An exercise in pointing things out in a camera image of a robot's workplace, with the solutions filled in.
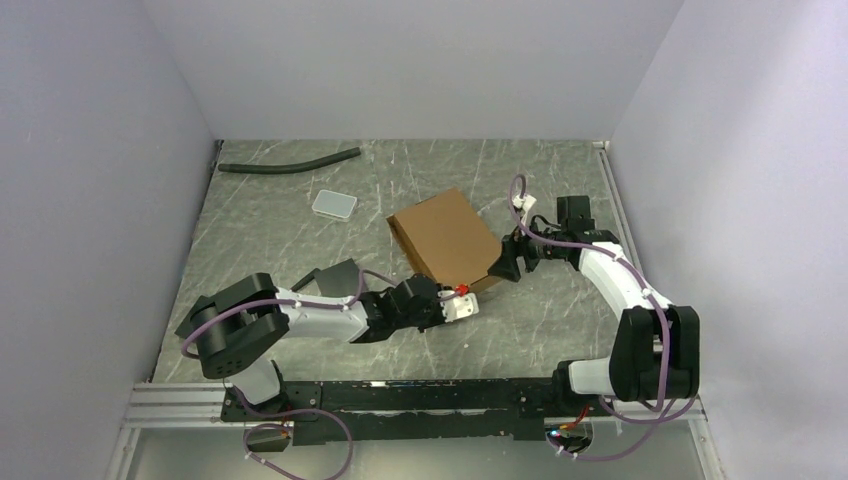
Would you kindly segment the brown cardboard paper box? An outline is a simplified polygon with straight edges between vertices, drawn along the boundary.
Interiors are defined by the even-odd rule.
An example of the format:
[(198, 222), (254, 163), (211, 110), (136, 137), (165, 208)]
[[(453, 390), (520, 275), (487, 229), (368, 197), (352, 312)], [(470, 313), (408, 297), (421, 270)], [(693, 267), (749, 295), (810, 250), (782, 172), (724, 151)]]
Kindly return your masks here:
[(501, 243), (457, 188), (397, 211), (387, 218), (395, 241), (416, 273), (445, 286), (481, 293), (500, 279), (488, 273)]

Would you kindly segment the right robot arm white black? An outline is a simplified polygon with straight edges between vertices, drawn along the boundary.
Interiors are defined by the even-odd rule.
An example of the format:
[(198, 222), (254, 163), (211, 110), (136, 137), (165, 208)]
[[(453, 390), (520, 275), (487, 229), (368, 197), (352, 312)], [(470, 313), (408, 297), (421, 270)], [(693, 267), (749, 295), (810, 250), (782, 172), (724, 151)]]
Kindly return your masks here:
[(558, 198), (553, 222), (530, 214), (534, 202), (528, 194), (510, 199), (517, 225), (502, 238), (489, 275), (517, 282), (543, 260), (562, 260), (596, 288), (618, 320), (607, 356), (557, 366), (550, 391), (555, 409), (574, 415), (591, 397), (662, 406), (696, 396), (700, 319), (695, 310), (673, 303), (645, 280), (618, 238), (597, 228), (588, 197)]

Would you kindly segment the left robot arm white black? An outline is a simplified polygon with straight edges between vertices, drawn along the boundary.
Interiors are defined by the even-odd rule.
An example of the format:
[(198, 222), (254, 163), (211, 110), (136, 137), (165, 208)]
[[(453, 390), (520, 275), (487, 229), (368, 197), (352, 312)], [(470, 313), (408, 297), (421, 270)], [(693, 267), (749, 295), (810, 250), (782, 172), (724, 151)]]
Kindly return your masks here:
[(327, 338), (350, 344), (382, 342), (399, 330), (427, 329), (478, 314), (468, 286), (444, 286), (415, 274), (381, 291), (358, 282), (342, 297), (279, 289), (267, 273), (252, 274), (201, 296), (176, 330), (184, 357), (199, 361), (205, 378), (226, 380), (264, 420), (279, 417), (287, 392), (266, 353), (288, 338)]

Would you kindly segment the black rectangular box centre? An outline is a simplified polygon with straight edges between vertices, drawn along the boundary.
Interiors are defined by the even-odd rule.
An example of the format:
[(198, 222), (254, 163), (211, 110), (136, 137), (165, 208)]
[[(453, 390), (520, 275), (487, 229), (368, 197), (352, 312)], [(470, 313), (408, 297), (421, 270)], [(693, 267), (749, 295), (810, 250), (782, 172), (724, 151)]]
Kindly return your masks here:
[(326, 268), (316, 268), (312, 277), (324, 297), (354, 296), (359, 290), (359, 265), (351, 258)]

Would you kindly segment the small metal hammer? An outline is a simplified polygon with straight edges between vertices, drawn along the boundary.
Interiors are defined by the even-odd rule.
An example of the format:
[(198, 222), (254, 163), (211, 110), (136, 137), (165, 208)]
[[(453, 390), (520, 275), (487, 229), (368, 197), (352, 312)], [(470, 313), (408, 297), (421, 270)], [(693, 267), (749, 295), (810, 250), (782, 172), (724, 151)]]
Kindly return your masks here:
[(320, 268), (314, 268), (309, 273), (300, 278), (294, 285), (290, 287), (292, 292), (300, 292), (302, 289), (306, 288), (310, 285), (314, 280), (315, 276), (321, 271)]

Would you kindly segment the black foam tube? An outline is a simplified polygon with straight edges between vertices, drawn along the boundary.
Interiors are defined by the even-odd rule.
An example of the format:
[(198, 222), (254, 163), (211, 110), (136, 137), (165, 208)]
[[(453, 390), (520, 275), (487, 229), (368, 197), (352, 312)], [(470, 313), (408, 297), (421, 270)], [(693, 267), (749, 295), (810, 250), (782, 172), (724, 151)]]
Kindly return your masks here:
[(320, 157), (301, 163), (285, 164), (285, 165), (254, 165), (254, 164), (233, 164), (219, 163), (217, 169), (224, 173), (247, 174), (247, 175), (292, 175), (314, 171), (335, 165), (346, 160), (360, 157), (362, 151), (359, 147), (339, 151), (331, 155)]

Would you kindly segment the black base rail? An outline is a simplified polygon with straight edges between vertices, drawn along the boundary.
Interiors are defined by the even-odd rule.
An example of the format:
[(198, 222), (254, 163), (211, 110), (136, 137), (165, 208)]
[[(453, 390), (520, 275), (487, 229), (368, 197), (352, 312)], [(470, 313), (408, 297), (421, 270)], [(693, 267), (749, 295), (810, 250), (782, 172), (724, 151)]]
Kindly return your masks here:
[(593, 396), (570, 397), (544, 378), (288, 381), (282, 398), (251, 411), (226, 388), (225, 423), (286, 421), (296, 446), (328, 442), (507, 437), (537, 441), (549, 428), (597, 415)]

